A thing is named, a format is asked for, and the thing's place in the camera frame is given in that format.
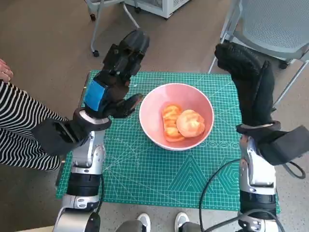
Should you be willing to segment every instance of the gray floor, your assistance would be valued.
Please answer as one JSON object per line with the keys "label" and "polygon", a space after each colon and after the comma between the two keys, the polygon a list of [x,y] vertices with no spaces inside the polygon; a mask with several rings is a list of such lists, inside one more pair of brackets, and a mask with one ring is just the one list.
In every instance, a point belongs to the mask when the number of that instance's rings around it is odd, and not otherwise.
{"label": "gray floor", "polygon": [[[228,0],[192,0],[168,21],[142,12],[135,16],[151,37],[143,61],[147,71],[205,72],[213,57],[228,9]],[[0,58],[14,72],[13,83],[64,116],[71,116],[78,104],[86,75],[101,67],[102,57],[94,58],[89,42],[94,24],[82,0],[2,0],[0,1]],[[96,40],[105,54],[134,29],[120,5],[105,9]],[[276,71],[275,96],[299,67],[293,64]],[[274,118],[286,130],[309,126],[309,71],[303,72],[283,100]],[[309,156],[297,160],[309,172]],[[292,179],[277,168],[281,220],[286,231],[306,232],[309,217],[308,179]],[[57,173],[43,173],[0,166],[0,230],[11,232],[52,225],[60,202],[55,199]],[[152,231],[173,231],[179,208],[105,203],[101,211],[103,232],[113,232],[125,220],[146,212]],[[184,209],[192,221],[197,210]],[[205,210],[205,227],[235,216],[235,212]],[[234,231],[236,225],[217,231]]]}

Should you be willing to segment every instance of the sneaker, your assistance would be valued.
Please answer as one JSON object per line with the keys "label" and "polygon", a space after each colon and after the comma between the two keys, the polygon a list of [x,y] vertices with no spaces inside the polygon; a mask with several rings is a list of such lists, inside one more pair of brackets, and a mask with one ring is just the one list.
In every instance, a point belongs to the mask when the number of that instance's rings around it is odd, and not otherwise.
{"label": "sneaker", "polygon": [[141,223],[146,227],[146,232],[150,232],[150,218],[148,214],[139,215],[137,220],[141,221]]}
{"label": "sneaker", "polygon": [[180,212],[177,214],[175,218],[175,232],[179,231],[179,228],[185,224],[186,222],[189,222],[189,217],[186,213]]}

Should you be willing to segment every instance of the person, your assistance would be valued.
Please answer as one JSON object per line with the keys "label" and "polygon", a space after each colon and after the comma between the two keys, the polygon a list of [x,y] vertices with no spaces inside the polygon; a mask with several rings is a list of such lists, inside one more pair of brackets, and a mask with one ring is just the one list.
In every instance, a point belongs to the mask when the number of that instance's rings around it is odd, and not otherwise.
{"label": "person", "polygon": [[[143,213],[136,220],[125,221],[116,232],[150,232],[151,222],[147,214]],[[175,218],[175,232],[200,232],[200,225],[190,222],[184,212],[179,212]]]}
{"label": "person", "polygon": [[60,156],[49,156],[31,133],[46,118],[66,120],[10,81],[13,72],[0,59],[0,164],[55,171]]}

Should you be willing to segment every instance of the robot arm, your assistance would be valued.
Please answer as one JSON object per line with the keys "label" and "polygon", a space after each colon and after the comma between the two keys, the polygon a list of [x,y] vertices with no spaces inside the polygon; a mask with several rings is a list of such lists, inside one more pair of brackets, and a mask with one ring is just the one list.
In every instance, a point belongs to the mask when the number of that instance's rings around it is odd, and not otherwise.
{"label": "robot arm", "polygon": [[140,30],[129,33],[119,45],[113,44],[104,59],[103,69],[87,89],[85,107],[75,110],[70,121],[47,119],[32,130],[49,155],[65,155],[72,151],[68,189],[53,232],[99,231],[98,212],[104,195],[105,130],[112,124],[109,116],[126,118],[142,100],[141,94],[127,100],[124,97],[148,46],[149,37]]}
{"label": "robot arm", "polygon": [[234,43],[217,45],[215,55],[218,66],[231,74],[242,118],[242,124],[237,126],[237,132],[242,134],[239,215],[255,212],[239,220],[241,231],[280,232],[273,216],[267,213],[276,216],[274,166],[286,165],[309,151],[309,131],[303,126],[281,131],[280,122],[272,120],[275,81],[268,61],[261,68],[247,49]]}

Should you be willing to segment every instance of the caster wheel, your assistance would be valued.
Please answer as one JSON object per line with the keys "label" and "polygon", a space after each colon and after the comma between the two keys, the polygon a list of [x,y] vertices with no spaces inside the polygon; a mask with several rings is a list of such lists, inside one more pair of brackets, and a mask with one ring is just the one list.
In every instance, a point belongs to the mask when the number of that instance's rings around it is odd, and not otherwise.
{"label": "caster wheel", "polygon": [[94,57],[99,57],[100,56],[100,54],[99,54],[99,52],[97,50],[92,52],[92,54],[93,54]]}
{"label": "caster wheel", "polygon": [[135,13],[139,14],[141,12],[141,8],[140,7],[135,7],[134,11],[135,11]]}
{"label": "caster wheel", "polygon": [[280,69],[286,69],[289,66],[289,64],[285,61],[281,61],[279,64]]}
{"label": "caster wheel", "polygon": [[96,15],[95,14],[90,14],[91,21],[94,22],[96,20]]}

